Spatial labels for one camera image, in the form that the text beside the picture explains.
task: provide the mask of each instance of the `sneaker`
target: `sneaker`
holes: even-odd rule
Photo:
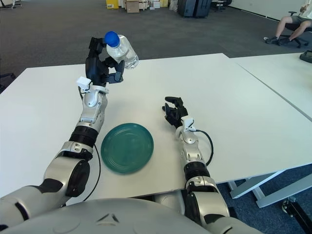
[[[272,37],[272,38],[269,38],[265,41],[265,43],[267,43],[267,44],[277,44],[277,42],[278,42],[277,37]]]
[[[287,45],[289,42],[291,42],[289,40],[289,38],[283,38],[283,39],[279,40],[277,44],[278,45]]]

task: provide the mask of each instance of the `black suitcase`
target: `black suitcase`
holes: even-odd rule
[[[194,17],[207,17],[211,0],[197,0],[194,8]]]
[[[178,0],[177,12],[181,16],[193,16],[196,0]]]

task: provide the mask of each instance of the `white table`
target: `white table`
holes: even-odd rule
[[[233,58],[312,121],[312,64],[300,53]]]
[[[49,162],[72,133],[82,110],[75,80],[84,65],[28,68],[0,95],[0,196],[38,185]],[[151,160],[131,175],[102,164],[91,198],[132,197],[182,189],[175,128],[164,119],[165,96],[182,97],[214,142],[208,169],[217,183],[312,162],[312,123],[224,54],[140,61],[110,85],[105,123],[96,145],[113,127],[135,122],[154,138]],[[208,159],[209,144],[199,135]],[[81,201],[98,175],[96,156]]]
[[[300,60],[299,56],[300,53],[233,58],[232,60],[312,121],[312,64]],[[312,187],[311,174],[265,196],[259,186],[283,171],[253,177],[239,187],[236,187],[234,182],[230,182],[232,189],[230,194],[233,198],[238,198],[253,191],[257,198],[257,205],[264,207]]]

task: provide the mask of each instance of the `shorts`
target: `shorts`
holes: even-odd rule
[[[301,24],[304,21],[310,21],[312,25],[312,19],[302,18],[300,16],[291,16],[291,18],[292,18],[292,23],[294,24]]]

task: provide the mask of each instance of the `yellow box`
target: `yellow box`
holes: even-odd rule
[[[107,9],[118,9],[118,0],[106,0]]]
[[[160,7],[168,7],[168,0],[160,0]]]

